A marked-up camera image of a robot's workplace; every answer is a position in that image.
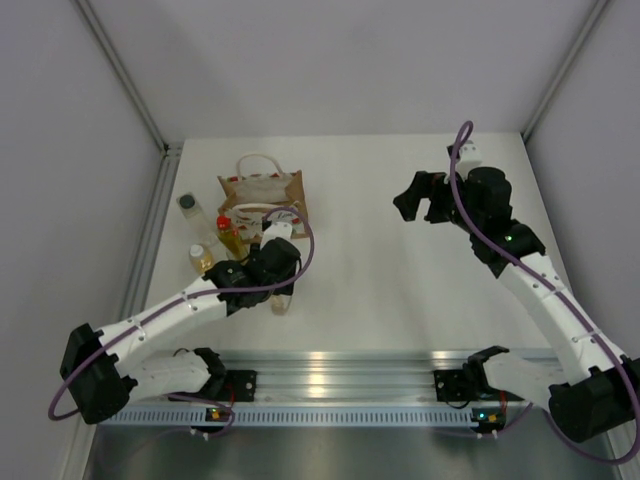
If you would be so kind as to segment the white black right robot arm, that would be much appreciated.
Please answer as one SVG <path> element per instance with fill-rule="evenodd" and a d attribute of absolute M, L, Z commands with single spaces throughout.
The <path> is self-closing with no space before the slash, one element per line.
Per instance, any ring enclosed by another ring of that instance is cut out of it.
<path fill-rule="evenodd" d="M 543 408 L 576 443 L 637 422 L 638 360 L 603 335 L 577 304 L 544 244 L 514 218 L 511 193 L 503 171 L 476 167 L 466 177 L 419 171 L 393 200 L 406 222 L 427 200 L 426 222 L 465 231 L 475 257 L 524 307 L 560 364 L 553 372 L 492 346 L 463 364 L 465 387 L 476 399 L 505 392 Z"/>

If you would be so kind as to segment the amber bottle clear cap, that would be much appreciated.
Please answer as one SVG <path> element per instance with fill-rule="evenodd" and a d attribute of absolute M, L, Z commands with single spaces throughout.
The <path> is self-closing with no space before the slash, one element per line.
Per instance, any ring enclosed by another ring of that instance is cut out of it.
<path fill-rule="evenodd" d="M 190 246 L 188 254 L 192 267 L 200 276 L 203 276 L 215 264 L 213 254 L 206 245 L 193 244 Z"/>

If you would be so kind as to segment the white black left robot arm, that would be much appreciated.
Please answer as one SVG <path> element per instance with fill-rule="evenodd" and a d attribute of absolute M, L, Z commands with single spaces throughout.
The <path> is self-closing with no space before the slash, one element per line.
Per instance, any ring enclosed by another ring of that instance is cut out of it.
<path fill-rule="evenodd" d="M 226 386 L 226 368 L 208 347 L 166 353 L 179 337 L 288 293 L 299 276 L 300 251 L 284 238 L 251 250 L 247 260 L 219 261 L 160 304 L 120 322 L 69 335 L 60 367 L 61 390 L 87 424 L 110 419 L 130 403 L 166 394 L 212 400 Z"/>

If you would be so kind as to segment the red dotted canvas bag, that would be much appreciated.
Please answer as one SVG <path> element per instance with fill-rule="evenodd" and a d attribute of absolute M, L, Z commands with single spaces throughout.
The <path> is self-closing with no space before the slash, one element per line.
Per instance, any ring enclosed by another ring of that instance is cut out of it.
<path fill-rule="evenodd" d="M 243 172 L 243 164 L 257 158 L 268 161 L 270 170 Z M 285 171 L 273 156 L 244 154 L 237 160 L 233 175 L 218 176 L 217 180 L 225 195 L 218 214 L 232 221 L 245 244 L 260 241 L 263 217 L 275 208 L 289 207 L 308 217 L 302 171 Z"/>

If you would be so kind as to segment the yellow bottle red cap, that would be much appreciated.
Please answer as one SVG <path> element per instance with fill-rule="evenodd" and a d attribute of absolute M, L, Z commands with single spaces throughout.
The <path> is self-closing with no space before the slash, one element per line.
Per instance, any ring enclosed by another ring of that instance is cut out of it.
<path fill-rule="evenodd" d="M 237 261 L 245 261 L 248 250 L 232 220 L 225 215 L 219 215 L 216 219 L 216 227 L 218 239 L 232 257 Z"/>

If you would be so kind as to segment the amber bottle white cap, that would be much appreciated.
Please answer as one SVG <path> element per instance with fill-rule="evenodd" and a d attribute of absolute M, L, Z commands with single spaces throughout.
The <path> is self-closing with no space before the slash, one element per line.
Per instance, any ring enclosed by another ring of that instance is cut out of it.
<path fill-rule="evenodd" d="M 277 316 L 284 316 L 287 314 L 292 297 L 289 295 L 273 295 L 270 298 L 271 312 Z"/>

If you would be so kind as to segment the clear bottle grey cap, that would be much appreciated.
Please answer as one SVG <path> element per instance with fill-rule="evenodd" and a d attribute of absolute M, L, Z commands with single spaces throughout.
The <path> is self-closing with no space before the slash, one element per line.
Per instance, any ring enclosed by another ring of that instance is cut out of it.
<path fill-rule="evenodd" d="M 180 195 L 177 198 L 177 204 L 195 234 L 200 238 L 205 238 L 211 233 L 210 221 L 191 192 Z"/>

